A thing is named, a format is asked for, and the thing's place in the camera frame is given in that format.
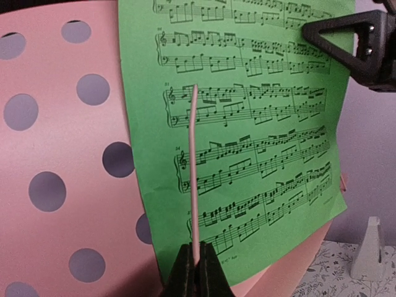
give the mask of sheet music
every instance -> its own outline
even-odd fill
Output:
[[[230,285],[345,210],[335,131],[349,73],[301,37],[353,0],[119,0],[134,160],[161,274],[191,241],[188,125],[200,238]],[[352,35],[329,36],[349,50]]]

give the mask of floral pattern surface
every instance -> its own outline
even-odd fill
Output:
[[[396,247],[385,247],[385,275],[381,282],[350,277],[357,244],[324,241],[292,297],[395,297]]]

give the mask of patterned tablecloth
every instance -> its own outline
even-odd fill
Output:
[[[385,247],[386,271],[381,282],[350,277],[357,249],[357,244],[324,241],[292,297],[396,296],[396,246]]]

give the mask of gray circle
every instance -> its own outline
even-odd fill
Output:
[[[7,286],[5,297],[39,297],[39,295],[27,283],[15,282]]]
[[[66,200],[66,186],[55,173],[38,173],[29,184],[29,197],[33,205],[43,212],[54,212]]]
[[[98,74],[87,74],[77,83],[77,94],[85,104],[100,105],[109,97],[110,85]]]
[[[0,38],[0,59],[11,60],[21,55],[26,47],[26,39],[19,33],[8,33]]]
[[[12,130],[27,130],[37,120],[37,102],[32,96],[27,94],[13,96],[6,103],[3,116],[7,126]]]
[[[153,244],[150,225],[146,214],[143,214],[136,223],[137,237],[145,244]]]
[[[113,142],[103,152],[103,166],[115,178],[125,178],[135,170],[132,148],[124,142]]]
[[[69,270],[80,282],[92,283],[103,276],[106,262],[101,254],[93,249],[79,249],[70,257]]]
[[[71,20],[62,27],[62,37],[70,43],[83,43],[91,37],[91,28],[80,20]]]

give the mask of wall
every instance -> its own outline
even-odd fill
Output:
[[[383,9],[356,0],[358,12]],[[363,240],[368,217],[381,219],[386,244],[396,245],[396,94],[375,93],[350,80],[338,125],[342,171],[349,177],[349,209],[334,220],[327,239]]]

